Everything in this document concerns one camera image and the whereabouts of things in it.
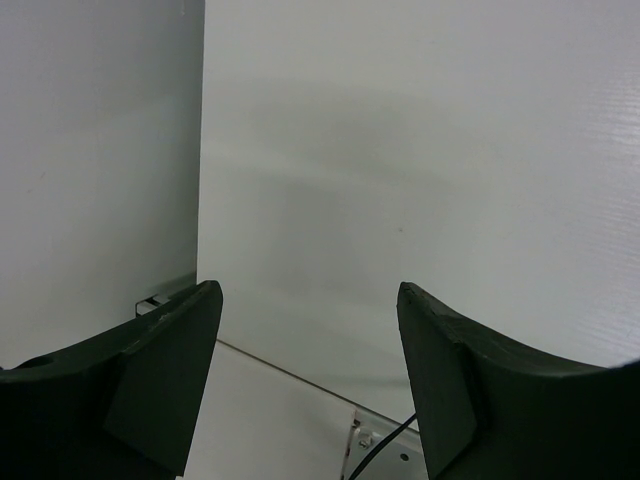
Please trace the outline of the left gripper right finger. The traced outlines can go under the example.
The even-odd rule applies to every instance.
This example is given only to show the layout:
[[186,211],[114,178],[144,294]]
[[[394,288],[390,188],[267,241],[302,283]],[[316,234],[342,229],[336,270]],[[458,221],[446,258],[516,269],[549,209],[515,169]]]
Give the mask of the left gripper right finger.
[[404,282],[397,318],[432,479],[635,479],[639,365],[532,348]]

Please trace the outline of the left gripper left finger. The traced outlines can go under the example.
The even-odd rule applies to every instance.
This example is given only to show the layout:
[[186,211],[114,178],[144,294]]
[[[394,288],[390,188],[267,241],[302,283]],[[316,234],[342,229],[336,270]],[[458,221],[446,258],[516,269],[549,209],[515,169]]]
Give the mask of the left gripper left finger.
[[1,372],[4,479],[184,475],[223,294],[204,281],[145,315]]

